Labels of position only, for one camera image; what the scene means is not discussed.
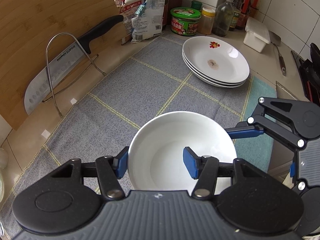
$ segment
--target white plastic box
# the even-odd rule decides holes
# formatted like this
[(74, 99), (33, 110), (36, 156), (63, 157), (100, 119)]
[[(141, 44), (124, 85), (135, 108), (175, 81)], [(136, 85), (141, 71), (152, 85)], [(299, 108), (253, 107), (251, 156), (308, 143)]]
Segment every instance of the white plastic box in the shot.
[(256, 19), (248, 18), (245, 27), (247, 32), (243, 43), (257, 52), (262, 52), (266, 44), (270, 44), (270, 36), (267, 27)]

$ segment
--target bamboo cutting board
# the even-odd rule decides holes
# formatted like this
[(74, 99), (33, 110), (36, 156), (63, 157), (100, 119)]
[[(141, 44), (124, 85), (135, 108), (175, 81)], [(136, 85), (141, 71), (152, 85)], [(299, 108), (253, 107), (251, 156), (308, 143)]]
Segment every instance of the bamboo cutting board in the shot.
[[(0, 114), (17, 129), (28, 117), (24, 94), (31, 80), (45, 67), (50, 39), (61, 32), (76, 37), (104, 19), (118, 15), (114, 0), (0, 0)], [(90, 43), (93, 57), (126, 36), (122, 23)], [(73, 42), (57, 38), (49, 62)], [(83, 60), (74, 70), (87, 65)]]

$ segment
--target white plate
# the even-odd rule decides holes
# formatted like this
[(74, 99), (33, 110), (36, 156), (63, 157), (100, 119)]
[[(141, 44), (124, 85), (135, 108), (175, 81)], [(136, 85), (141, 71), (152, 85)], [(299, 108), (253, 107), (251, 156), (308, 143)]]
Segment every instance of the white plate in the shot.
[(184, 60), (184, 62), (190, 66), (193, 70), (195, 70), (199, 75), (201, 75), (203, 78), (213, 82), (213, 83), (216, 83), (216, 84), (219, 84), (219, 85), (224, 85), (224, 86), (234, 86), (234, 85), (239, 85), (239, 84), (243, 84), (245, 81), (242, 81), (242, 82), (238, 82), (238, 83), (227, 83), (227, 82), (221, 82), (219, 80), (216, 80), (212, 77), (209, 77), (207, 75), (205, 75), (204, 73), (202, 73), (201, 71), (197, 70), (195, 67), (193, 67), (193, 65), (186, 59), (186, 56), (184, 55), (184, 53), (182, 52), (182, 58)]
[(221, 87), (221, 88), (237, 88), (237, 87), (240, 87), (242, 86), (245, 81), (241, 82), (240, 84), (236, 84), (236, 85), (227, 85), (227, 84), (222, 84), (218, 81), (215, 81), (215, 80), (211, 80), (207, 77), (205, 77), (204, 75), (202, 75), (199, 71), (197, 71), (195, 68), (193, 68), (190, 63), (187, 62), (187, 60), (185, 59), (184, 55), (182, 54), (182, 58), (183, 58), (183, 61), (184, 63), (188, 66), (188, 68), (196, 75), (196, 77), (200, 78), (202, 81), (210, 84), (210, 85), (213, 85), (213, 86), (216, 86), (216, 87)]
[(221, 82), (239, 83), (249, 76), (244, 56), (230, 44), (209, 36), (185, 41), (182, 51), (194, 68)]
[[(147, 122), (134, 136), (128, 155), (128, 173), (135, 190), (188, 190), (197, 180), (183, 163), (183, 149), (232, 163), (236, 150), (227, 132), (214, 120), (193, 112), (169, 112)], [(230, 186), (218, 178), (215, 193)]]

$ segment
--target cleaver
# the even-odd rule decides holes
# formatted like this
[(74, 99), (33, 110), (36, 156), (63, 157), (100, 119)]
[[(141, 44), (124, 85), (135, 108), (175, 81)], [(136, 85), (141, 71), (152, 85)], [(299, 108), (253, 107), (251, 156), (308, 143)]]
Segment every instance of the cleaver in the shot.
[[(91, 54), (89, 47), (90, 41), (102, 36), (114, 25), (122, 21), (122, 15), (109, 17), (78, 38), (78, 41), (84, 50), (88, 54)], [(57, 57), (49, 63), (52, 87), (56, 87), (84, 58), (86, 58), (86, 56), (76, 41), (57, 55)], [(24, 95), (24, 107), (27, 114), (30, 115), (50, 92), (47, 70), (46, 67), (44, 67), (44, 69), (30, 82)]]

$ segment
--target stack of plates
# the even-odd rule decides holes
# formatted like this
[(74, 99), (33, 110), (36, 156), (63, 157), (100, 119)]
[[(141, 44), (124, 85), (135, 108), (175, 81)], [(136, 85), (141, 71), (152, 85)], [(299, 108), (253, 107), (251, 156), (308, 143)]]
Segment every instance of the stack of plates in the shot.
[(239, 87), (250, 72), (236, 48), (209, 36), (188, 39), (182, 47), (182, 58), (198, 78), (216, 87)]

